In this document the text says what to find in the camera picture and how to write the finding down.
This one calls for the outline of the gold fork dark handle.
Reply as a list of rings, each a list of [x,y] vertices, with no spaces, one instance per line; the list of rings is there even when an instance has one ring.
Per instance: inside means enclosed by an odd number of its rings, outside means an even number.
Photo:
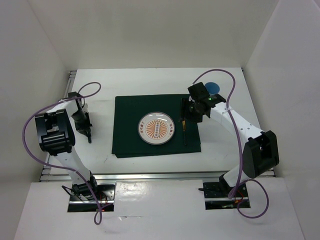
[[[88,138],[88,143],[91,144],[91,143],[92,143],[92,136],[91,136],[91,134],[88,134],[87,138]]]

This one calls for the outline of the gold knife dark handle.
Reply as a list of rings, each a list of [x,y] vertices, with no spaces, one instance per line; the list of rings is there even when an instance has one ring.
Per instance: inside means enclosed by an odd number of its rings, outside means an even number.
[[[183,117],[179,120],[179,122],[182,124],[182,132],[183,132],[183,144],[184,146],[187,146],[187,124],[186,124],[186,119]]]

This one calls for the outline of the white plate orange sunburst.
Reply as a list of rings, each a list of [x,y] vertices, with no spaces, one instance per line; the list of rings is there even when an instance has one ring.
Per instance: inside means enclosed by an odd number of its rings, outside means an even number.
[[[139,137],[150,145],[169,142],[176,130],[173,119],[164,112],[150,112],[143,116],[137,126]]]

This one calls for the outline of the dark green cloth placemat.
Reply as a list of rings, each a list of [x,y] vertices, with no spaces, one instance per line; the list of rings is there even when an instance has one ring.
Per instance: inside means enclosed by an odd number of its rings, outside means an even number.
[[[180,121],[188,94],[116,96],[112,154],[117,158],[201,152],[198,126]]]

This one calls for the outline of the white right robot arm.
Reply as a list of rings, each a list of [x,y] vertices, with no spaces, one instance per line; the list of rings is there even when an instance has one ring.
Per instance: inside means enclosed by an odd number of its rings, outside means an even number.
[[[236,136],[239,164],[219,177],[218,190],[230,196],[236,186],[255,179],[280,162],[277,137],[271,130],[263,131],[243,118],[219,94],[209,94],[202,82],[188,88],[189,97],[181,100],[180,119],[201,123],[203,116],[216,121]]]

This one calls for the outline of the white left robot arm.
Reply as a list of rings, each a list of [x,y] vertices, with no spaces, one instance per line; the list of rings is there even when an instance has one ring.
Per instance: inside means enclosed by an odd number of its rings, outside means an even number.
[[[72,181],[70,191],[75,196],[93,200],[99,195],[99,187],[75,150],[76,138],[71,125],[73,120],[76,131],[92,142],[92,124],[87,106],[82,104],[80,97],[79,93],[70,92],[51,110],[37,114],[35,125],[41,150],[54,156],[66,168]]]

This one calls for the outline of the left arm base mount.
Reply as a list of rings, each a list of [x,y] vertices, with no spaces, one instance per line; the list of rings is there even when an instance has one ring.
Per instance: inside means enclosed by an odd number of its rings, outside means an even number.
[[[97,212],[99,203],[102,212],[113,212],[115,208],[116,184],[96,184],[93,193],[84,185],[84,191],[76,191],[74,187],[61,186],[69,195],[68,213]]]

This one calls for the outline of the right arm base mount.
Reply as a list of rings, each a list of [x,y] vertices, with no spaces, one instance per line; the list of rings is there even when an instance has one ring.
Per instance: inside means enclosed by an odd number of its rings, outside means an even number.
[[[240,208],[250,208],[249,195],[246,184],[240,185],[234,198],[228,198],[228,193],[223,192],[218,182],[204,182],[203,187],[198,188],[204,195],[206,210],[227,210]]]

